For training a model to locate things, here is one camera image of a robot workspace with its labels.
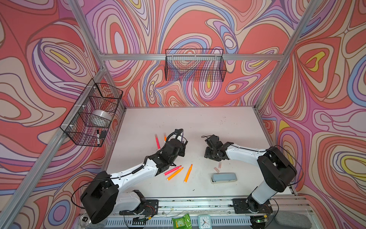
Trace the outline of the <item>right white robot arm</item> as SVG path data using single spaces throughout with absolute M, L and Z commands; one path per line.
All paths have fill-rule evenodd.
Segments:
M 259 211 L 269 199 L 282 193 L 297 176 L 297 169 L 277 147 L 245 148 L 233 142 L 222 143 L 216 135 L 204 136 L 205 158 L 222 161 L 237 160 L 260 168 L 264 181 L 246 199 L 247 208 Z

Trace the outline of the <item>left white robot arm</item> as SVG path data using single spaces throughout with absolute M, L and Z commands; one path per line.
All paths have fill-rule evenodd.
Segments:
M 80 199 L 92 224 L 102 222 L 112 213 L 120 211 L 143 212 L 144 196 L 138 190 L 125 191 L 137 183 L 158 176 L 174 166 L 178 156 L 185 156 L 188 141 L 181 137 L 168 139 L 155 154 L 147 156 L 140 165 L 125 171 L 97 174 Z

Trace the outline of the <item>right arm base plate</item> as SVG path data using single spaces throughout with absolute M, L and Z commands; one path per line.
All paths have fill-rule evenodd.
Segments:
M 232 199 L 232 208 L 234 208 L 235 214 L 267 214 L 273 213 L 272 205 L 269 200 L 264 204 L 257 203 L 254 199 L 247 200 L 246 198 L 234 198 Z

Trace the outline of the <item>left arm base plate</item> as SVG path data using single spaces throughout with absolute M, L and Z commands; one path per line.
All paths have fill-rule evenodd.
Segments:
M 159 207 L 159 200 L 157 199 L 148 199 L 142 201 L 135 210 L 124 210 L 120 211 L 119 215 L 123 216 L 143 216 L 145 218 L 147 217 L 153 217 L 158 213 L 158 207 Z

